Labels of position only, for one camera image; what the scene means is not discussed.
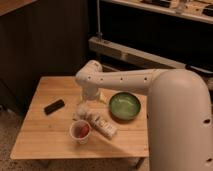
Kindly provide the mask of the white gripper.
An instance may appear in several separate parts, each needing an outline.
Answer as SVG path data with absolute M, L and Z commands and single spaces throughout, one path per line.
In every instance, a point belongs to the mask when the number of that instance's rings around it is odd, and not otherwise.
M 107 99 L 103 93 L 100 93 L 98 88 L 92 88 L 92 87 L 85 87 L 82 89 L 82 98 L 80 98 L 80 101 L 78 102 L 78 106 L 84 105 L 87 100 L 98 100 L 106 104 Z

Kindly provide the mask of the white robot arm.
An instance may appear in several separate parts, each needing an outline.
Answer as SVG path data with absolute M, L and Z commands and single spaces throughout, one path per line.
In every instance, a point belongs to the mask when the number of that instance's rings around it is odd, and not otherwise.
M 82 98 L 101 88 L 147 97 L 150 171 L 213 171 L 213 112 L 204 80 L 186 69 L 105 72 L 90 60 L 75 76 Z

